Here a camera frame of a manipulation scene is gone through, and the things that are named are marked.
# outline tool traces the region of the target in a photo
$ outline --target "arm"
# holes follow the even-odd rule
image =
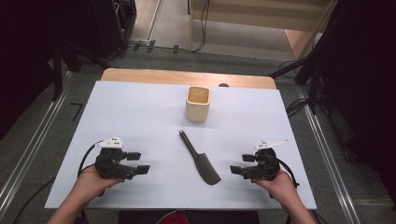
[[[105,189],[111,188],[120,182],[122,182],[121,179],[103,179],[99,176],[94,166],[84,169],[69,195],[67,195],[48,223],[74,223],[78,214],[88,206],[91,200]]]
[[[282,205],[295,224],[316,223],[297,194],[289,175],[280,170],[273,181],[254,180],[256,184],[267,189],[270,194]]]

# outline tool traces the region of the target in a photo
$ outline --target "spatula handle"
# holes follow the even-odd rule
[[[192,146],[189,138],[187,137],[187,135],[184,133],[183,130],[180,130],[180,137],[181,139],[183,139],[184,144],[186,145],[186,147],[189,149],[189,152],[191,153],[191,155],[194,158],[197,158],[199,156],[199,154],[195,151],[195,148]]]

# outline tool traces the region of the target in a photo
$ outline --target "spatula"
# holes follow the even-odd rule
[[[187,137],[187,135],[184,133],[183,130],[180,130],[179,133],[181,139],[183,139],[184,144],[189,149],[189,152],[194,158],[195,166],[197,167],[197,170],[201,175],[202,179],[209,185],[217,184],[221,180],[221,178],[216,172],[216,170],[213,168],[206,154],[205,153],[199,154],[195,151],[189,138]]]

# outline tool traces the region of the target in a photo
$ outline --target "cable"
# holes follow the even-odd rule
[[[17,214],[17,216],[15,217],[14,221],[12,222],[13,224],[18,224],[20,223],[20,217],[24,211],[24,209],[27,207],[27,205],[33,200],[33,198],[35,196],[37,196],[37,194],[39,192],[41,192],[41,190],[43,190],[44,188],[46,188],[47,186],[49,186],[50,184],[53,183],[53,181],[55,181],[56,177],[53,177],[49,182],[45,183],[40,189],[38,189],[27,201],[26,203],[23,205],[23,207],[21,208],[20,212]]]
[[[201,50],[205,46],[205,42],[206,42],[206,22],[207,22],[207,15],[209,13],[209,4],[210,4],[210,2],[209,2],[209,0],[207,0],[205,5],[204,5],[204,9],[202,10],[202,14],[201,14],[201,29],[202,29],[202,35],[203,35],[202,41],[201,41],[201,45],[198,47],[198,49],[192,50],[191,52],[198,52],[199,50]],[[206,9],[205,23],[203,23],[205,9]]]
[[[319,223],[320,223],[320,221],[319,221],[319,219],[320,219],[320,220],[322,220],[322,221],[324,222],[324,224],[328,224],[328,223],[326,222],[326,220],[325,220],[323,217],[321,217],[317,211],[311,210],[311,212],[312,212],[312,214],[314,214],[314,216],[317,218],[317,221],[318,221]]]
[[[180,51],[180,52],[198,52],[205,46],[205,42],[206,42],[206,22],[207,22],[207,15],[209,13],[209,4],[210,4],[209,0],[206,0],[204,8],[202,10],[202,14],[201,14],[201,29],[202,29],[202,34],[203,34],[201,45],[197,49],[177,49],[177,51]],[[119,50],[119,51],[114,52],[114,53],[122,53],[122,52],[130,50],[130,49],[136,49],[136,47],[146,48],[146,49],[170,49],[170,50],[176,50],[175,48],[157,47],[157,46],[144,46],[144,45],[136,44],[136,45],[129,45],[126,49]]]
[[[96,146],[96,144],[102,142],[103,140],[96,142],[95,144],[93,144],[90,148],[88,148],[87,152],[85,153],[84,157],[81,160],[81,163],[79,164],[78,167],[78,174],[77,177],[79,177],[79,175],[81,175],[82,172],[82,166],[84,165],[85,160],[87,159],[88,155],[90,154],[90,152],[93,150],[93,148]]]

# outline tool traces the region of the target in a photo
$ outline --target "red object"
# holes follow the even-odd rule
[[[164,216],[159,224],[190,224],[186,216],[180,211],[175,211]]]

